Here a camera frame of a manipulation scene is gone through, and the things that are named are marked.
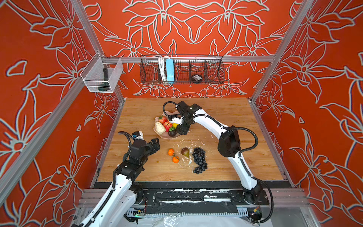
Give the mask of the red apple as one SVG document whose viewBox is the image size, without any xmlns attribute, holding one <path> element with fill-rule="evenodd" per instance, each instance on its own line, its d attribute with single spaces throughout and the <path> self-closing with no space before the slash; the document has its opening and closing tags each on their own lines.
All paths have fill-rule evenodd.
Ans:
<svg viewBox="0 0 363 227">
<path fill-rule="evenodd" d="M 165 128 L 165 130 L 166 130 L 167 132 L 169 131 L 169 129 L 170 129 L 171 127 L 173 127 L 172 123 L 170 123 L 170 122 L 165 122 L 165 123 L 163 124 L 163 126 L 164 126 L 164 128 Z"/>
</svg>

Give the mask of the beige garlic bulb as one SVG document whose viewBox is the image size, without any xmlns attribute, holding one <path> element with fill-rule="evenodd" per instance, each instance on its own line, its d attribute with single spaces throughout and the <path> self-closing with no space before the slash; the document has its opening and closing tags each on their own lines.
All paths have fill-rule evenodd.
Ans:
<svg viewBox="0 0 363 227">
<path fill-rule="evenodd" d="M 159 135 L 162 135 L 163 133 L 166 132 L 166 128 L 164 127 L 164 125 L 160 122 L 156 122 L 155 123 L 155 132 Z"/>
</svg>

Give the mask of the dark grape bunch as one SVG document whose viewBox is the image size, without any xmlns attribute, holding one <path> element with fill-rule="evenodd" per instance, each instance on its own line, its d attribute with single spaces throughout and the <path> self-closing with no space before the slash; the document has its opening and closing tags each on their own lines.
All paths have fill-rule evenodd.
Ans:
<svg viewBox="0 0 363 227">
<path fill-rule="evenodd" d="M 208 169 L 205 150 L 203 150 L 200 147 L 195 148 L 193 150 L 192 157 L 193 157 L 194 163 L 197 165 L 194 168 L 193 173 L 201 174 Z"/>
</svg>

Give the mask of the dark avocado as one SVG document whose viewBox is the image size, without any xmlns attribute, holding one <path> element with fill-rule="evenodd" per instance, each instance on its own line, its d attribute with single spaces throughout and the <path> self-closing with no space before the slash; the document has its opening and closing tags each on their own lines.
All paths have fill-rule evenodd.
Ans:
<svg viewBox="0 0 363 227">
<path fill-rule="evenodd" d="M 176 127 L 176 132 L 180 135 L 187 135 L 190 129 L 190 125 L 187 123 L 180 124 Z"/>
</svg>

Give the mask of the dark purple mangosteen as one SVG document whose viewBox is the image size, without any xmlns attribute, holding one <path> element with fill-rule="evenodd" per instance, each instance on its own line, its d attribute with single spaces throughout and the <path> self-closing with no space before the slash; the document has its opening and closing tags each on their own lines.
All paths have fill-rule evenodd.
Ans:
<svg viewBox="0 0 363 227">
<path fill-rule="evenodd" d="M 176 128 L 175 127 L 171 127 L 168 131 L 168 135 L 170 137 L 175 137 L 177 135 L 177 132 L 176 132 Z"/>
</svg>

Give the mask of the pink scalloped fruit bowl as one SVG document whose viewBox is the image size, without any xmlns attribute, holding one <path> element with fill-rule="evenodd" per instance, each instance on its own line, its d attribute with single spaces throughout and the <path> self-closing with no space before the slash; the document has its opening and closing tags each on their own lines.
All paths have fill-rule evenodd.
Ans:
<svg viewBox="0 0 363 227">
<path fill-rule="evenodd" d="M 176 131 L 176 127 L 178 124 L 173 123 L 172 120 L 169 120 L 168 117 L 163 114 L 155 117 L 155 123 L 153 130 L 159 135 L 162 139 L 175 139 L 180 136 L 180 134 Z"/>
</svg>

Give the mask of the green red fig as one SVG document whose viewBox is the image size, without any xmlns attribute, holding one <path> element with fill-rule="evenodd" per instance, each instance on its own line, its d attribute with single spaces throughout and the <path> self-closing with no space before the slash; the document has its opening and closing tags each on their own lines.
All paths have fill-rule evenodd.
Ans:
<svg viewBox="0 0 363 227">
<path fill-rule="evenodd" d="M 183 156 L 185 156 L 185 157 L 189 158 L 189 157 L 190 157 L 190 150 L 189 150 L 187 147 L 182 148 L 182 150 L 181 150 L 181 154 L 182 154 Z"/>
</svg>

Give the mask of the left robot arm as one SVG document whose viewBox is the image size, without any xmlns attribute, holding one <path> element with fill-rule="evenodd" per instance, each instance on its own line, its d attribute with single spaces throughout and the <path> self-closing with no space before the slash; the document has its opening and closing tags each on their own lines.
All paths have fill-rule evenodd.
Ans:
<svg viewBox="0 0 363 227">
<path fill-rule="evenodd" d="M 143 171 L 148 157 L 160 150 L 158 138 L 146 142 L 135 139 L 126 159 L 113 171 L 112 183 L 95 208 L 73 227 L 116 227 L 129 208 L 143 200 L 143 189 L 136 178 Z"/>
</svg>

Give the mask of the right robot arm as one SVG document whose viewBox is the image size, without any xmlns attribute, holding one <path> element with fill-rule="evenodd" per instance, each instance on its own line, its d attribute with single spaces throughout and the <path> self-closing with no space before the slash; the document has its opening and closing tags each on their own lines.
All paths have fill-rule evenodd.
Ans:
<svg viewBox="0 0 363 227">
<path fill-rule="evenodd" d="M 262 217 L 262 211 L 260 208 L 256 208 L 247 216 L 247 221 L 252 224 L 260 225 L 267 222 L 274 211 L 272 190 L 265 181 L 260 180 L 253 175 L 243 157 L 244 152 L 253 150 L 257 147 L 259 142 L 257 135 L 250 129 L 227 126 L 219 122 L 207 114 L 206 111 L 197 104 L 189 106 L 183 101 L 178 104 L 172 102 L 172 104 L 175 105 L 175 108 L 178 111 L 177 114 L 171 116 L 172 121 L 178 124 L 176 128 L 178 134 L 186 135 L 189 132 L 190 126 L 194 123 L 198 123 L 215 135 L 218 139 L 218 152 L 231 162 L 239 176 L 245 193 L 244 199 L 247 204 L 259 204 L 260 198 L 263 196 L 264 189 L 267 189 L 270 195 L 270 211 L 267 217 Z M 254 144 L 251 147 L 241 148 L 241 142 L 238 134 L 239 130 L 246 131 L 253 136 Z"/>
</svg>

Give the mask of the red strawberry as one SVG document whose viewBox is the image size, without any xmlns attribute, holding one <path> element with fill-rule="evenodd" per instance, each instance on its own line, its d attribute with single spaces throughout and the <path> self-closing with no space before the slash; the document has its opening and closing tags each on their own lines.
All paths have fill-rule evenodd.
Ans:
<svg viewBox="0 0 363 227">
<path fill-rule="evenodd" d="M 161 124 L 164 124 L 165 122 L 168 122 L 168 118 L 164 115 L 158 117 L 158 122 Z"/>
</svg>

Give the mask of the small orange tangerine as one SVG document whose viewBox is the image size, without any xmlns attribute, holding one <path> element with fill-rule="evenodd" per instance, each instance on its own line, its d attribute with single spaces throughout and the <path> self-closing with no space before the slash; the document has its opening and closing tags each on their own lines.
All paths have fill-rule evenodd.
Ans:
<svg viewBox="0 0 363 227">
<path fill-rule="evenodd" d="M 173 149 L 169 149 L 168 150 L 168 155 L 169 156 L 174 156 L 175 155 L 175 151 Z"/>
<path fill-rule="evenodd" d="M 178 163 L 180 161 L 180 159 L 177 156 L 174 156 L 173 159 L 172 159 L 172 161 L 174 163 Z"/>
</svg>

